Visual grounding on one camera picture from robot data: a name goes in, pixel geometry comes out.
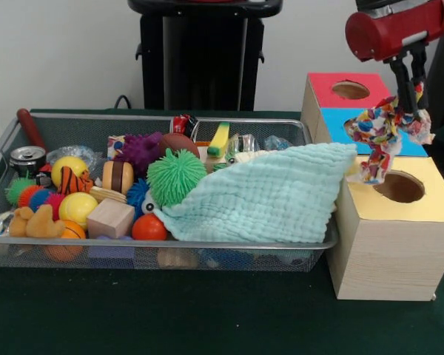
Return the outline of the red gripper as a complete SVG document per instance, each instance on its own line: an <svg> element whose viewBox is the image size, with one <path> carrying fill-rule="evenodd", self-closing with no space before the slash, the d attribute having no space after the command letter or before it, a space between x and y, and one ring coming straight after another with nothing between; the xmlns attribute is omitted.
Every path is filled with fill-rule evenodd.
<svg viewBox="0 0 444 355"><path fill-rule="evenodd" d="M345 34L349 49L360 61L385 61L397 82L399 105L417 113L414 83L426 79L426 49L415 47L412 80L403 59L395 57L416 43L427 45L444 33L444 1L379 1L349 16Z"/></svg>

